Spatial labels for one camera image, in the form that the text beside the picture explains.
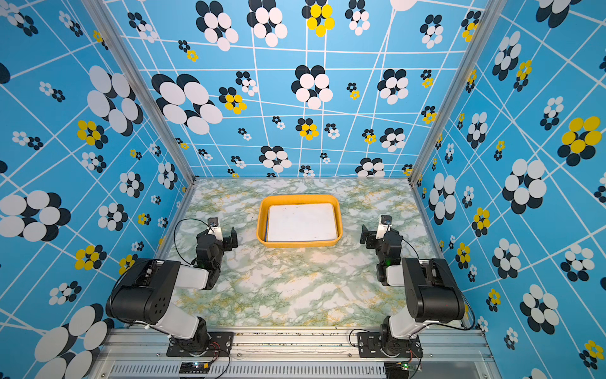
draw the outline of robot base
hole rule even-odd
[[[360,358],[410,358],[411,354],[417,358],[423,357],[419,337],[414,340],[398,340],[391,336],[389,316],[381,324],[380,332],[359,332],[357,336]]]

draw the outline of black mounting plate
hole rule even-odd
[[[225,354],[223,351],[219,352],[220,357],[227,357],[231,352],[231,344],[233,343],[233,332],[208,332],[210,335],[210,342],[216,342],[219,344],[220,350],[226,351]],[[196,356],[196,358],[204,357],[204,358],[212,358],[215,354],[214,350],[208,349],[202,353],[200,356]],[[175,344],[173,346],[168,345],[168,350],[166,350],[167,357],[189,357],[192,355],[187,351],[182,350],[179,345]]]
[[[381,333],[359,332],[358,333],[358,353],[360,358],[410,358],[411,351],[417,358],[423,357],[423,349],[419,337],[414,340],[397,340],[401,346],[400,354],[389,356],[381,350]]]

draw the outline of vent grille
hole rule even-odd
[[[143,363],[142,361],[116,362],[110,379],[126,378],[204,378],[217,377],[227,367],[226,361],[215,362],[208,374],[179,374],[180,361]],[[380,362],[234,362],[222,378],[385,378]]]

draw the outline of black cable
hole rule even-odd
[[[419,253],[416,252],[416,250],[414,249],[414,247],[410,243],[408,243],[407,240],[405,240],[405,239],[403,239],[403,240],[404,240],[404,242],[406,242],[410,246],[411,249],[413,249],[413,251],[417,255],[417,259],[420,260],[421,258],[419,257]]]
[[[416,375],[416,373],[419,372],[419,367],[421,366],[421,360],[422,359],[423,359],[423,357],[419,358],[419,364],[417,365],[417,369],[415,370],[415,372],[408,379],[413,379],[413,377]]]
[[[227,369],[229,368],[229,365],[231,364],[231,356],[225,350],[221,350],[221,349],[211,349],[211,350],[222,351],[225,354],[227,354],[227,358],[229,359],[229,361],[227,362],[227,367],[225,368],[225,370],[223,370],[223,372],[221,372],[221,374],[219,374],[219,376],[215,378],[215,379],[219,379],[219,378],[221,378],[223,376],[223,374],[225,374],[227,372]]]
[[[185,220],[195,220],[195,221],[200,221],[202,224],[208,226],[208,229],[210,229],[210,226],[205,223],[202,220],[199,220],[197,218],[183,218],[181,220],[179,220],[179,222],[177,222],[177,225],[175,225],[175,231],[173,232],[173,242],[175,244],[175,251],[177,251],[177,254],[179,255],[179,257],[181,258],[181,260],[189,265],[192,265],[192,263],[189,263],[188,261],[185,260],[185,258],[183,258],[183,256],[181,256],[181,253],[179,253],[179,249],[177,248],[177,229],[179,227],[179,224],[181,224],[183,221]]]
[[[366,330],[366,329],[352,329],[352,330],[349,332],[349,337],[347,338],[347,341],[349,341],[349,344],[350,344],[352,347],[359,348],[359,347],[360,347],[359,345],[354,345],[353,343],[351,343],[351,334],[353,333],[353,331],[354,331],[354,330],[361,330],[361,331],[366,332],[366,333],[371,333],[371,332],[370,332],[369,330]]]

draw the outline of white flower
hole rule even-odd
[[[480,330],[485,333],[488,332],[488,320],[485,320],[484,316],[480,316],[480,319],[478,320],[478,325],[480,326]]]
[[[511,342],[518,343],[518,332],[515,332],[512,327],[507,329],[507,336]]]

